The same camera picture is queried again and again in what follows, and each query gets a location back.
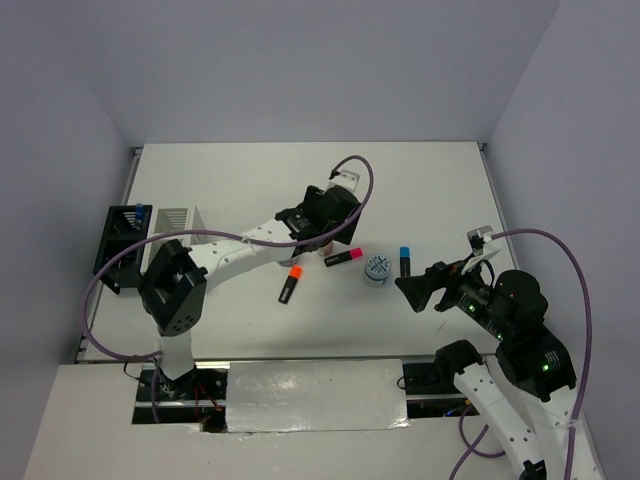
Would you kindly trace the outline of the blue highlighter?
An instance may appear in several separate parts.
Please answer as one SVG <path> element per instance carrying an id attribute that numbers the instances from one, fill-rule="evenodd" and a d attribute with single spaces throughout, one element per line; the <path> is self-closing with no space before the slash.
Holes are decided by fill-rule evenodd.
<path id="1" fill-rule="evenodd" d="M 411 253 L 408 246 L 399 248 L 400 276 L 409 277 L 411 275 Z"/>

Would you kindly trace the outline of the pink capped glitter jar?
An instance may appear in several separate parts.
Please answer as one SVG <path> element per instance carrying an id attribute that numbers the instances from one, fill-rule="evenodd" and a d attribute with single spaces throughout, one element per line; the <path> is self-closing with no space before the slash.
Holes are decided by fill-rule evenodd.
<path id="1" fill-rule="evenodd" d="M 318 254 L 323 257 L 326 257 L 326 256 L 329 256 L 332 253 L 332 251 L 333 251 L 333 243 L 329 242 L 318 250 Z"/>

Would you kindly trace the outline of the pink highlighter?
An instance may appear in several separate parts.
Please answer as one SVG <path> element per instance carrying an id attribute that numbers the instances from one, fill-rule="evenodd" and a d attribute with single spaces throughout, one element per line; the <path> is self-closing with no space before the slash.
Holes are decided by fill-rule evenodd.
<path id="1" fill-rule="evenodd" d="M 356 247 L 356 248 L 326 257 L 324 259 L 324 264 L 326 267 L 332 267 L 342 263 L 354 261 L 358 258 L 361 258 L 362 256 L 363 256 L 362 249 L 359 247 Z"/>

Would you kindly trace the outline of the orange highlighter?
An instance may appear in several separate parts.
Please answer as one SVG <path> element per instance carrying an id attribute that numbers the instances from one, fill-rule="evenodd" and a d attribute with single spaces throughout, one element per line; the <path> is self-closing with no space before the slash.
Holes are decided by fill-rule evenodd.
<path id="1" fill-rule="evenodd" d="M 295 265 L 291 268 L 278 297 L 279 303 L 286 305 L 289 302 L 302 273 L 303 268 L 300 266 Z"/>

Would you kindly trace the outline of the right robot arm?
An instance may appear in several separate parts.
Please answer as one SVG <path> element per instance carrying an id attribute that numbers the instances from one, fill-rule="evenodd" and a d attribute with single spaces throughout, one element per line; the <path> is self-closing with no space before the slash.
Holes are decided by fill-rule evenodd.
<path id="1" fill-rule="evenodd" d="M 436 383 L 459 391 L 484 420 L 519 479 L 600 479 L 603 474 L 575 408 L 579 384 L 568 350 L 544 324 L 548 308 L 538 281 L 521 270 L 491 284 L 480 266 L 438 262 L 396 286 L 414 312 L 441 291 L 438 312 L 458 308 L 498 342 L 495 356 L 527 414 L 521 416 L 468 340 L 435 353 Z"/>

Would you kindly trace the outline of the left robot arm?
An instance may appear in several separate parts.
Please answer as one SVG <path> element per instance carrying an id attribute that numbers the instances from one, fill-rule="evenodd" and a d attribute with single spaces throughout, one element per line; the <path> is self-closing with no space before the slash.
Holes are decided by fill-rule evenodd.
<path id="1" fill-rule="evenodd" d="M 239 240 L 185 247 L 161 245 L 138 286 L 144 310 L 159 334 L 160 387 L 172 398 L 189 396 L 196 385 L 190 330 L 202 316 L 206 294 L 218 285 L 271 263 L 315 252 L 335 240 L 349 244 L 360 207 L 354 186 L 331 182 L 309 186 L 302 202 L 284 209 Z"/>

